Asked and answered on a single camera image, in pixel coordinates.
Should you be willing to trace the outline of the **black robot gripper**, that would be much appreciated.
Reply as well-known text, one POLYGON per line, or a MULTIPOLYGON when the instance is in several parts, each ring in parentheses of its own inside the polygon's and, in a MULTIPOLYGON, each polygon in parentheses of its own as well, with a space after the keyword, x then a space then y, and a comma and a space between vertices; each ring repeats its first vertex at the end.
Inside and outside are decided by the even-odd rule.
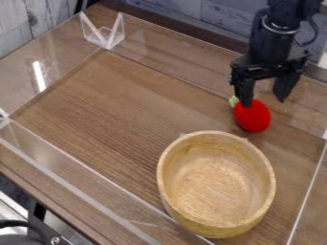
POLYGON ((275 78, 273 94, 284 102, 300 79, 309 57, 308 51, 292 51, 285 61, 275 64, 259 63, 251 55, 231 62, 228 83, 233 85, 235 96, 244 107, 252 106, 255 81, 275 78))

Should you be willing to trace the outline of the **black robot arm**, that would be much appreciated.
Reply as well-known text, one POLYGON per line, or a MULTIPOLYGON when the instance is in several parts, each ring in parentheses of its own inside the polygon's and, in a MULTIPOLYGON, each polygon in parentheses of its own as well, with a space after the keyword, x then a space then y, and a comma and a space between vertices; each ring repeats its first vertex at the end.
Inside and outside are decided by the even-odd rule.
POLYGON ((252 106, 259 80, 275 80, 272 92, 287 99, 304 72, 317 38, 312 17, 323 0, 267 0, 267 7, 253 16, 247 53, 231 62, 229 84, 244 107, 252 106))

